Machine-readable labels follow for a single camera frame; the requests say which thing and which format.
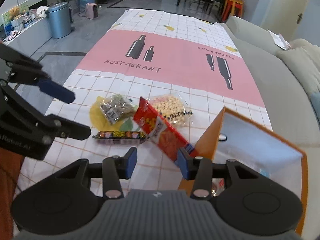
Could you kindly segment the pink small heater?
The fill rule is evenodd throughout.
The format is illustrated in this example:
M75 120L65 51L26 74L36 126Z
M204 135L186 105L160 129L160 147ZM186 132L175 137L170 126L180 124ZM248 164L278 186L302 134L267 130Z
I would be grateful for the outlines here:
M98 17L98 6L95 3L87 3L85 8L86 18L92 20Z

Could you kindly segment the red chip bag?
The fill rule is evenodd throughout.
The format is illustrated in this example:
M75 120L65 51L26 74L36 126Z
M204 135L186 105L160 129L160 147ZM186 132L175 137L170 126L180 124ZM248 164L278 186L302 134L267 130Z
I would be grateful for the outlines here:
M212 196L216 197L225 190L225 182L222 178L213 178L212 179Z

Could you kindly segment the clear nut snack packet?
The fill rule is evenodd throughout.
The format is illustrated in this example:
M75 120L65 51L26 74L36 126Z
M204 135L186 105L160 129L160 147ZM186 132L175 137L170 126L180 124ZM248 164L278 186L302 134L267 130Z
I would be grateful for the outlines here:
M101 100L99 108L105 119L112 125L120 120L133 117L136 112L133 101L120 94L115 94Z

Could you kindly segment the beige cushion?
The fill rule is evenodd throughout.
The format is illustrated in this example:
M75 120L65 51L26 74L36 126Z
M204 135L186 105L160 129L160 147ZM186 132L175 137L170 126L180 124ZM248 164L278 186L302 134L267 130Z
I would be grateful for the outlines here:
M319 46L298 38L290 42L291 49L276 56L283 61L299 81L308 97L319 93Z

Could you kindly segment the pink white checkered tablecloth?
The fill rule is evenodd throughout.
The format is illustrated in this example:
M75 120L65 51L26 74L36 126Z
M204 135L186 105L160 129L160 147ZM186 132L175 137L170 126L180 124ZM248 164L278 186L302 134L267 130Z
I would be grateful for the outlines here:
M76 67L55 67L52 77L75 93L71 104L42 95L30 99L55 114L99 131L138 131L132 119L110 125L98 100L115 94L138 106L140 97L178 93L193 115L178 131L195 144L227 107L267 127L258 88L231 37L218 23L163 11L127 10Z

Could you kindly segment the grey-green sofa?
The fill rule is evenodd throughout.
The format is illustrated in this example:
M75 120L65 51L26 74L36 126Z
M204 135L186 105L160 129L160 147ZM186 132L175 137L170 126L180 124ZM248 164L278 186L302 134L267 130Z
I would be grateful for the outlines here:
M265 29L232 16L222 24L251 72L275 133L308 158L308 204L302 237L319 239L319 125L311 102Z

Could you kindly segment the blue cushion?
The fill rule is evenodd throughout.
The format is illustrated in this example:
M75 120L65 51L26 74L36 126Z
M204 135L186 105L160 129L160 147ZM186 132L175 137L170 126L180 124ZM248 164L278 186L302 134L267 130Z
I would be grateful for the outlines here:
M313 109L314 109L317 117L319 118L319 116L320 116L320 92L312 93L310 95L310 101L311 101L311 104L313 106Z

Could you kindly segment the papers on sofa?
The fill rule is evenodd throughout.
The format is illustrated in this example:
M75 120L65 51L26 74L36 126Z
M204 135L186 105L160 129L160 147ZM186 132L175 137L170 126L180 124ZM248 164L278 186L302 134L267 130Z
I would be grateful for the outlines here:
M292 46L290 45L289 42L287 42L281 34L275 34L270 30L267 30L269 34L271 35L274 44L281 48L282 50L289 50L292 49Z

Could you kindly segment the orange stool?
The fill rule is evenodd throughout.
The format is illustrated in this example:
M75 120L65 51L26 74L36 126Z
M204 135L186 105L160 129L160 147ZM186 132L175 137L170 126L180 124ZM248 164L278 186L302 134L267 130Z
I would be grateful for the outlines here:
M226 22L229 16L242 18L244 10L244 0L225 0L221 21Z

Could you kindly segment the orange cardboard box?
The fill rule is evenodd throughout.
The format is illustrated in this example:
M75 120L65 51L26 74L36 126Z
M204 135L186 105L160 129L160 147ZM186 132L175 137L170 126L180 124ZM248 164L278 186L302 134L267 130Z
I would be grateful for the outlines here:
M196 239L301 239L308 159L293 143L224 108L195 145L197 157L226 164L226 190L190 198L183 224Z

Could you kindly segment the blue trash bin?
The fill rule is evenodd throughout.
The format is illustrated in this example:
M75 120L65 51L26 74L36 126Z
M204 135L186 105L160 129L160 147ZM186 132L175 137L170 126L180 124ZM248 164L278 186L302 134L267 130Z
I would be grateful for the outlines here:
M67 2L50 6L46 14L54 39L65 37L71 33L71 22Z

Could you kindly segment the dark sausage stick packet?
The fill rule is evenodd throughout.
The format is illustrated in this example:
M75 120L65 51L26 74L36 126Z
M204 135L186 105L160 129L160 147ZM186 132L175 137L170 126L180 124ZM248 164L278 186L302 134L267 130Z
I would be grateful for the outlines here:
M105 145L139 145L147 140L143 132L101 131L92 138Z

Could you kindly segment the red snack packet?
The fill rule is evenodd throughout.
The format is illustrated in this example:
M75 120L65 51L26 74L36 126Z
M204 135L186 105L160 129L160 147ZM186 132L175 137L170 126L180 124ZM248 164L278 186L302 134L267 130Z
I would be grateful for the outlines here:
M194 146L143 97L139 99L139 106L133 120L147 137L173 162L177 160L179 148L184 148L191 157L199 155Z

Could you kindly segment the clear peanut packet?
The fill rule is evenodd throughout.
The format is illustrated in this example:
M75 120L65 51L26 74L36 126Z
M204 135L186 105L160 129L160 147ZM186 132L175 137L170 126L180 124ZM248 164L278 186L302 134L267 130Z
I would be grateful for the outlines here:
M180 94L165 94L149 98L149 104L172 126L187 124L193 112Z

